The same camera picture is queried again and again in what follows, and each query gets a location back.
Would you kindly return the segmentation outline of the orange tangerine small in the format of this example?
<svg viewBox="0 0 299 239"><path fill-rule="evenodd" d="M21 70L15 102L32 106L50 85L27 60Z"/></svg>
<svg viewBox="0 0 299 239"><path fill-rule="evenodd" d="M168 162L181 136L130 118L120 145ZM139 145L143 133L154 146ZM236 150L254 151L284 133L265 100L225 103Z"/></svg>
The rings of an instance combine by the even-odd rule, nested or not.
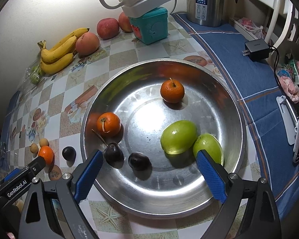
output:
<svg viewBox="0 0 299 239"><path fill-rule="evenodd" d="M38 156L44 158L47 166L50 166L53 163L54 152L49 146L42 146L39 150Z"/></svg>

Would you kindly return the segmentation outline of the dark plum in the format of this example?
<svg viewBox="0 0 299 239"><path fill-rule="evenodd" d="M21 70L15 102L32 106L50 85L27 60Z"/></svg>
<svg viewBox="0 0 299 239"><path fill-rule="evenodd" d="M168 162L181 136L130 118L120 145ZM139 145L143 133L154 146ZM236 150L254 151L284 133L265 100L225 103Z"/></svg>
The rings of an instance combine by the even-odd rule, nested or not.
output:
<svg viewBox="0 0 299 239"><path fill-rule="evenodd" d="M128 164L135 171L147 170L151 166L149 158L139 152L132 153L128 157Z"/></svg>
<svg viewBox="0 0 299 239"><path fill-rule="evenodd" d="M72 146L67 146L62 150L62 157L69 162L75 161L76 154L76 150Z"/></svg>

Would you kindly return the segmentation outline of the dark cherry with stem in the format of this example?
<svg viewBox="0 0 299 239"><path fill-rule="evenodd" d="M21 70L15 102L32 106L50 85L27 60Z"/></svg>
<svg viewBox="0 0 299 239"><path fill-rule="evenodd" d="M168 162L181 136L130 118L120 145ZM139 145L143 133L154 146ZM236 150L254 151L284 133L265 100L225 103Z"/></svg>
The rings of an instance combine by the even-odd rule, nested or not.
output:
<svg viewBox="0 0 299 239"><path fill-rule="evenodd" d="M124 154L119 147L119 145L115 142L110 142L109 144L102 138L100 134L98 134L94 129L92 132L102 141L102 143L106 146L103 151L104 158L106 162L111 165L113 168L121 168L124 164Z"/></svg>

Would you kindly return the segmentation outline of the orange tangerine with stem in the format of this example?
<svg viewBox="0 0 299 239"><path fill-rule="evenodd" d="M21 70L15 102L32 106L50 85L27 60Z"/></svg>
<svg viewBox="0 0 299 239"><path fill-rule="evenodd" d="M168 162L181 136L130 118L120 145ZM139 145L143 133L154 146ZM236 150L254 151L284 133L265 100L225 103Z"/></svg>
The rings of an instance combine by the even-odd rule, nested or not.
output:
<svg viewBox="0 0 299 239"><path fill-rule="evenodd" d="M97 119L96 128L103 137L116 136L121 129L120 118L113 112L106 112Z"/></svg>

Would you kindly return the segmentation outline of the brown longan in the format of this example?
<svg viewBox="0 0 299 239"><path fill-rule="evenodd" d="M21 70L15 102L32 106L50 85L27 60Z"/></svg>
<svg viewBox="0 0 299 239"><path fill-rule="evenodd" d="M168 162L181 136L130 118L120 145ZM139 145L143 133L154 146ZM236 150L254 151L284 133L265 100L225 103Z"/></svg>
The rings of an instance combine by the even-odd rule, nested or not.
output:
<svg viewBox="0 0 299 239"><path fill-rule="evenodd" d="M38 145L32 143L32 144L30 145L30 152L31 152L32 154L38 154L38 152L39 152Z"/></svg>
<svg viewBox="0 0 299 239"><path fill-rule="evenodd" d="M40 147L49 146L49 141L46 138L42 138L39 141L39 145L40 145Z"/></svg>

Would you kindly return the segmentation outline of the brown longan upper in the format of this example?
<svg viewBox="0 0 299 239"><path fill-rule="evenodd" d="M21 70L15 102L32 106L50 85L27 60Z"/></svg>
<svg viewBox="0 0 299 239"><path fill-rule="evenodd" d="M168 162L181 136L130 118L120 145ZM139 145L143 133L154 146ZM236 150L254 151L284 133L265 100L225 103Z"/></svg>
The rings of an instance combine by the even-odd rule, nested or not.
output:
<svg viewBox="0 0 299 239"><path fill-rule="evenodd" d="M40 145L40 147L49 146L49 141L46 138L42 138L39 141L39 145Z"/></svg>

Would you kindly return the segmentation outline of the white phone stand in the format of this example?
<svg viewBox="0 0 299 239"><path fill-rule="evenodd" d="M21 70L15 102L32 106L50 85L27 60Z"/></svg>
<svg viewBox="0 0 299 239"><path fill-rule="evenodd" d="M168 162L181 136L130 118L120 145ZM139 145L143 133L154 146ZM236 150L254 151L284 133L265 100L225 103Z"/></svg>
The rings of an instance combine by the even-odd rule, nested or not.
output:
<svg viewBox="0 0 299 239"><path fill-rule="evenodd" d="M298 117L296 116L296 112L286 96L276 97L276 103L284 122L288 144L293 145L295 144L298 132Z"/></svg>

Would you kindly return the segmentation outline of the yellow banana bottom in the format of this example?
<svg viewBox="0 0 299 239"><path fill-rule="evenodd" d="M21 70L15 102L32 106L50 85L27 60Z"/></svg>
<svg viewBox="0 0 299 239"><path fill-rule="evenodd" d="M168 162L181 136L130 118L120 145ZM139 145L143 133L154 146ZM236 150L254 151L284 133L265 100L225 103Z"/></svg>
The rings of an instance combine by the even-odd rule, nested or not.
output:
<svg viewBox="0 0 299 239"><path fill-rule="evenodd" d="M55 74L67 67L74 60L74 57L75 53L68 53L54 63L45 63L41 60L40 68L45 74Z"/></svg>

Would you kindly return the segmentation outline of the yellow banana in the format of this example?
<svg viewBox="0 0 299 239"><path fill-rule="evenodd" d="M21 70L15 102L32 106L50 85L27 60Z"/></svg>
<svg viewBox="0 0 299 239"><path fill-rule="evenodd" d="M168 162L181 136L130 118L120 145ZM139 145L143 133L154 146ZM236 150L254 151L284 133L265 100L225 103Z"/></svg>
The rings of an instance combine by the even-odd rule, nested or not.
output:
<svg viewBox="0 0 299 239"><path fill-rule="evenodd" d="M75 53L68 53L54 63L45 63L41 60L40 68L45 74L55 74L67 67L74 60L74 57Z"/></svg>
<svg viewBox="0 0 299 239"><path fill-rule="evenodd" d="M62 38L59 42L57 42L57 44L55 44L55 46L53 46L50 51L54 51L57 48L59 48L62 44L64 44L64 42L66 42L68 39L70 39L71 37L76 36L77 38L81 37L83 34L89 32L89 28L88 27L81 27L79 29L76 29L74 31L72 31L71 33L69 33L67 36L65 36L64 38Z"/></svg>
<svg viewBox="0 0 299 239"><path fill-rule="evenodd" d="M71 38L68 38L66 42L64 42L60 47L55 49L54 51L50 51L46 49L46 41L38 42L38 46L41 50L41 58L44 62L47 63L54 63L57 60L59 60L61 57L66 55L67 53L70 53L71 49L74 47L75 43L77 41L77 36L73 36Z"/></svg>

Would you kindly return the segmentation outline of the blue checked cloth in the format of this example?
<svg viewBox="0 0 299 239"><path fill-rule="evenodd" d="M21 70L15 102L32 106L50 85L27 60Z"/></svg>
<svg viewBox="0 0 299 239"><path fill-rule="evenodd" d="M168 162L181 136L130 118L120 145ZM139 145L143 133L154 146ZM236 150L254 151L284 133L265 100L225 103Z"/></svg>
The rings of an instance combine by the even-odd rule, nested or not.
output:
<svg viewBox="0 0 299 239"><path fill-rule="evenodd" d="M281 91L271 67L242 55L247 40L230 24L206 27L190 22L185 14L172 16L207 52L238 100L261 176L268 179L279 217L284 218L299 199L299 165L293 162L293 146L276 102Z"/></svg>

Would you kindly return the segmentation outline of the pink snack bag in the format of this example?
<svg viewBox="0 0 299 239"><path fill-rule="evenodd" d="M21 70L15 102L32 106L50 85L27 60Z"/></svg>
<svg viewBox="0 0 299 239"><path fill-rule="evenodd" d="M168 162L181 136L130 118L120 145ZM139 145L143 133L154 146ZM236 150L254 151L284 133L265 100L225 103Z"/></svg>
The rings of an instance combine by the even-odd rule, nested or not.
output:
<svg viewBox="0 0 299 239"><path fill-rule="evenodd" d="M276 71L280 86L286 96L293 102L299 102L299 61L291 59L288 64L282 64Z"/></svg>

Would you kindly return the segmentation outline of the black power adapter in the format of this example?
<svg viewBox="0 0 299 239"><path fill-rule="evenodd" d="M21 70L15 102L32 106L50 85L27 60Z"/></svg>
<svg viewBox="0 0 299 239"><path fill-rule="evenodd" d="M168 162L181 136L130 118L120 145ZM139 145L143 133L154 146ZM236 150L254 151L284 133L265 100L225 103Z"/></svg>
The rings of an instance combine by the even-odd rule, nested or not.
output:
<svg viewBox="0 0 299 239"><path fill-rule="evenodd" d="M269 57L270 47L263 39L255 39L245 42L243 56L247 56L251 61L258 62Z"/></svg>

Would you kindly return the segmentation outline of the teal plastic box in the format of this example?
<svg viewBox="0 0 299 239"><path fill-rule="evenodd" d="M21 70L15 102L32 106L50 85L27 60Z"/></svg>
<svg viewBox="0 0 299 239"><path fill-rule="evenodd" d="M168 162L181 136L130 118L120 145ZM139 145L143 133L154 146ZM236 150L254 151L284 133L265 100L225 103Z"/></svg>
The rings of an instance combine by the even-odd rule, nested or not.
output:
<svg viewBox="0 0 299 239"><path fill-rule="evenodd" d="M168 36L168 10L157 7L139 18L129 18L135 37L149 45Z"/></svg>

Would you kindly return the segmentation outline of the pink plastic bag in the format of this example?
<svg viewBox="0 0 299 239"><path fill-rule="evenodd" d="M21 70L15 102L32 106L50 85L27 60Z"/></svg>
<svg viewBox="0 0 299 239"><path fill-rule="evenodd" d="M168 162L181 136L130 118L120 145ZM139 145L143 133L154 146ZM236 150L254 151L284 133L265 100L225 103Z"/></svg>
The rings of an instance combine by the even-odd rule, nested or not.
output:
<svg viewBox="0 0 299 239"><path fill-rule="evenodd" d="M238 23L242 25L247 32L254 35L257 39L265 39L265 31L262 25L256 25L252 20L249 18L241 18L238 20Z"/></svg>

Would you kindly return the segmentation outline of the steel thermos kettle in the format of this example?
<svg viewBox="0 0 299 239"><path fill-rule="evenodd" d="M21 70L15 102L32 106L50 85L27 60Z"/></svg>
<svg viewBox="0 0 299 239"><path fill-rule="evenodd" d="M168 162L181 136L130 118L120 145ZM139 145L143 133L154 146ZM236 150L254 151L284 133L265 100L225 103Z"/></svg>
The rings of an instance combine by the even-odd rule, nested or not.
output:
<svg viewBox="0 0 299 239"><path fill-rule="evenodd" d="M218 27L221 25L225 0L186 0L187 19L193 23Z"/></svg>

